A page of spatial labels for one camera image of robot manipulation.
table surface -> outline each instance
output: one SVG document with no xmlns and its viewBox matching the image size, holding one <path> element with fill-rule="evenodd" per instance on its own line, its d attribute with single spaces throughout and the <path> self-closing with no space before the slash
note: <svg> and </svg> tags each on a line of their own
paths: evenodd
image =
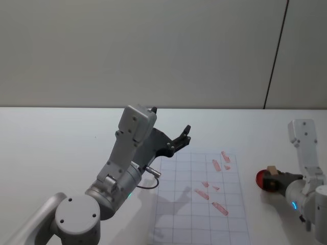
<svg viewBox="0 0 327 245">
<path fill-rule="evenodd" d="M 0 244 L 47 198 L 84 193 L 109 158 L 122 109 L 0 108 Z M 256 173 L 267 165 L 299 173 L 287 124 L 314 119 L 318 159 L 327 173 L 327 111 L 159 109 L 155 127 L 175 138 L 192 126 L 191 146 L 234 148 L 252 245 L 311 244 L 299 214 L 262 192 Z M 136 189 L 110 220 L 101 245 L 146 244 L 153 193 Z M 53 237 L 50 245 L 59 245 Z"/>
</svg>

grid paper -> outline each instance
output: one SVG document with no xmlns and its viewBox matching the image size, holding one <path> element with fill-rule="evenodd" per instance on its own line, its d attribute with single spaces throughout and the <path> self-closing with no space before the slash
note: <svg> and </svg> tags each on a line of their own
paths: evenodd
<svg viewBox="0 0 327 245">
<path fill-rule="evenodd" d="M 225 157 L 230 161 L 221 153 L 161 157 L 149 244 L 250 245 L 236 155 L 226 152 Z"/>
</svg>

